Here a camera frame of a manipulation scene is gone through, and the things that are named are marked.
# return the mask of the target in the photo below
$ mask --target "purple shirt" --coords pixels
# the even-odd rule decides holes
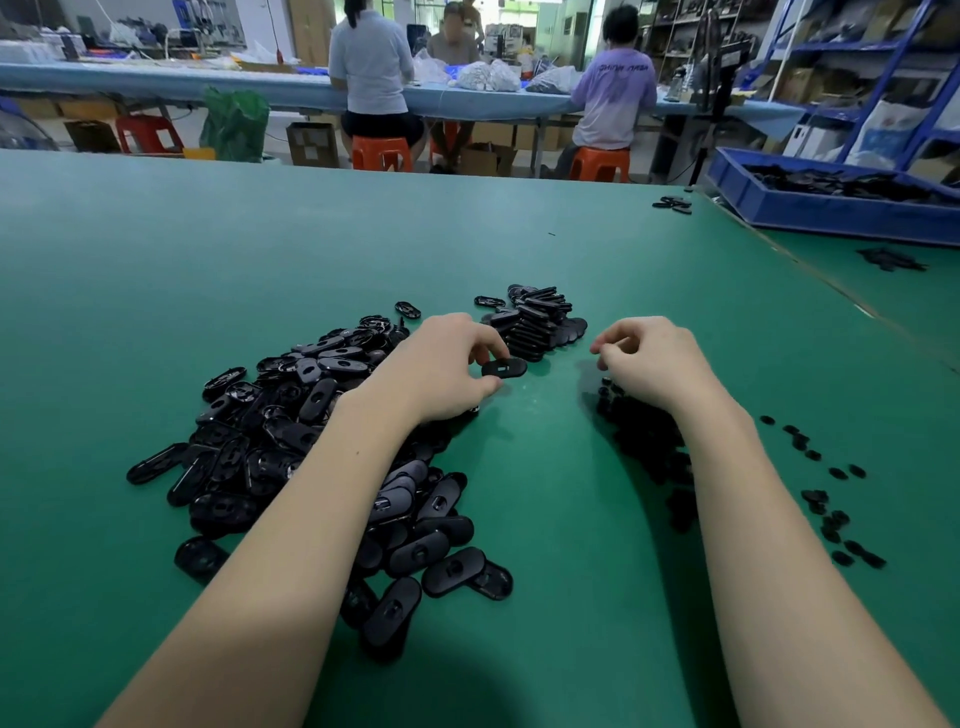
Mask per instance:
[[[593,59],[570,98],[584,108],[584,118],[573,130],[574,144],[623,149],[634,141],[637,111],[657,103],[657,74],[646,55],[614,48]]]

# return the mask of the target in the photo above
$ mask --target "hand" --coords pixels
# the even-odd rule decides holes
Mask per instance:
[[[469,364],[509,358],[495,328],[476,324],[467,313],[431,316],[401,343],[356,391],[374,389],[416,417],[414,425],[456,417],[503,384],[497,376],[470,376]]]
[[[631,397],[675,413],[686,400],[723,391],[693,334],[662,316],[620,319],[590,345],[597,367]]]

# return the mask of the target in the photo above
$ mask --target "white shirt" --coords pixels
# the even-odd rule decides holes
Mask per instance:
[[[347,80],[347,109],[381,116],[404,113],[401,73],[414,75],[407,38],[393,20],[361,11],[357,27],[347,20],[330,34],[330,76]]]

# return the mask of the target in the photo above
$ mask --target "cardboard box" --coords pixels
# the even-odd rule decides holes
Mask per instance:
[[[510,177],[516,149],[499,144],[469,144],[460,152],[459,174],[472,177]]]
[[[340,167],[337,133],[332,124],[295,121],[287,127],[287,142],[296,167]]]

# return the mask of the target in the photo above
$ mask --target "red stool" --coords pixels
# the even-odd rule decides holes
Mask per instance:
[[[457,140],[457,134],[460,133],[460,122],[457,121],[444,121],[444,136],[446,137],[446,148],[452,149],[453,142]],[[473,137],[467,140],[467,144],[473,142]],[[430,163],[433,163],[433,157],[440,154],[441,151],[437,148],[437,142],[433,140],[433,134],[430,135]]]
[[[120,137],[120,149],[125,155],[130,153],[130,147],[127,145],[127,132],[136,140],[136,145],[140,152],[148,155],[175,154],[183,151],[183,142],[180,141],[180,135],[174,129],[170,119],[162,116],[149,116],[147,114],[138,114],[136,116],[118,116],[116,120],[117,136]],[[167,149],[160,141],[157,132],[167,132],[173,139],[174,148]]]
[[[413,172],[414,161],[410,156],[410,146],[406,139],[371,139],[368,136],[353,138],[353,169],[365,169],[368,172],[387,172],[391,167],[396,172]]]
[[[630,149],[593,149],[581,147],[573,158],[570,178],[582,182],[613,182],[616,170],[620,181],[630,181]]]

